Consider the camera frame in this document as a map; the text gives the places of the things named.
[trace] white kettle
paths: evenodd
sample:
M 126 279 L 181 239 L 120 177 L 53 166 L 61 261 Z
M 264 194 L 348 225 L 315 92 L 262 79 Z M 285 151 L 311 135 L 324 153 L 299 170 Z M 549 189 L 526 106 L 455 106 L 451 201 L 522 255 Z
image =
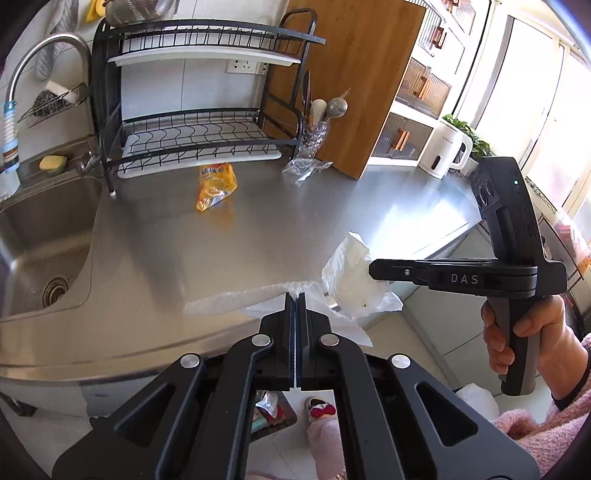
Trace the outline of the white kettle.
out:
M 465 150 L 460 152 L 462 144 Z M 439 120 L 418 159 L 418 166 L 429 175 L 442 179 L 450 168 L 460 170 L 466 165 L 472 146 L 472 139 L 465 133 L 445 120 Z M 461 153 L 460 160 L 454 162 L 458 153 Z

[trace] finger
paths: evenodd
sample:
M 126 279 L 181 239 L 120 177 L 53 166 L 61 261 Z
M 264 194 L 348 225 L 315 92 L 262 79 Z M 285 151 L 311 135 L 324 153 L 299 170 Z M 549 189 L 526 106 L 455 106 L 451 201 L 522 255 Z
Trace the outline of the finger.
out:
M 515 354 L 513 350 L 506 347 L 502 352 L 497 352 L 493 348 L 487 346 L 488 357 L 497 364 L 501 365 L 512 365 L 515 361 Z
M 484 341 L 498 352 L 502 352 L 506 347 L 506 339 L 503 330 L 497 325 L 485 328 L 483 333 Z
M 546 326 L 544 336 L 547 341 L 557 342 L 564 330 L 564 301 L 559 295 L 546 297 L 537 302 L 514 325 L 513 331 L 517 336 L 528 337 Z
M 492 309 L 488 301 L 480 307 L 480 318 L 484 322 L 485 327 L 492 327 L 496 322 L 495 311 Z
M 488 364 L 491 370 L 499 375 L 506 375 L 509 371 L 509 366 L 498 364 L 494 360 L 489 359 Z

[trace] faucet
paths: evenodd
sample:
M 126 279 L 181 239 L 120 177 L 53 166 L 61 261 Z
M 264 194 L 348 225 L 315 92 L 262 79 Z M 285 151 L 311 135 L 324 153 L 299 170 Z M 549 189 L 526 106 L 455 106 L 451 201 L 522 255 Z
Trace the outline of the faucet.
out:
M 33 45 L 24 57 L 21 58 L 17 64 L 6 92 L 6 103 L 4 105 L 4 169 L 5 171 L 14 171 L 18 168 L 18 140 L 15 133 L 14 115 L 16 110 L 15 92 L 17 89 L 17 82 L 27 63 L 35 56 L 37 52 L 53 43 L 69 43 L 80 54 L 82 60 L 82 79 L 86 85 L 86 96 L 90 94 L 91 70 L 90 65 L 92 56 L 90 48 L 85 40 L 78 34 L 72 32 L 61 32 L 49 35 L 39 43 Z M 100 155 L 98 143 L 96 140 L 96 131 L 94 128 L 94 121 L 92 118 L 92 110 L 87 98 L 86 112 L 89 120 L 89 126 L 92 131 L 92 141 L 89 141 L 89 161 L 84 164 L 76 165 L 76 171 L 80 176 L 89 173 L 96 165 L 100 163 Z

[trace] green leaves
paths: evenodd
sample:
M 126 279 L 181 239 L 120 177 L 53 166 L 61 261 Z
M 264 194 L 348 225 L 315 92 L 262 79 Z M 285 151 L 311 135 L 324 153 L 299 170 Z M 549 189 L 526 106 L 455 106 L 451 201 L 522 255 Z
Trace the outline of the green leaves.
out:
M 472 139 L 473 147 L 471 157 L 479 161 L 482 157 L 490 157 L 492 155 L 491 146 L 484 140 L 481 140 L 476 131 L 468 125 L 468 122 L 462 122 L 461 120 L 454 118 L 449 113 L 442 117 L 448 124 L 452 124 L 459 131 L 464 132 L 468 137 Z

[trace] sink drain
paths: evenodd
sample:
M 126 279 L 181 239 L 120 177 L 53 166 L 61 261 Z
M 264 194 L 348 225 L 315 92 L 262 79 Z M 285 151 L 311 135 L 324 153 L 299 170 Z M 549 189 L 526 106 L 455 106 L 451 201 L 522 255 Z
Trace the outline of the sink drain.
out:
M 68 283 L 61 277 L 51 280 L 43 290 L 43 306 L 53 305 L 68 291 Z

